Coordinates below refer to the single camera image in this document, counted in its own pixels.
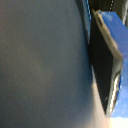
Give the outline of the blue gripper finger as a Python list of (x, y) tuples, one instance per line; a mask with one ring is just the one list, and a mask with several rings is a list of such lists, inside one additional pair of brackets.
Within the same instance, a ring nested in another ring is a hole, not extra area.
[(89, 48), (105, 114), (128, 118), (128, 29), (115, 12), (92, 12)]

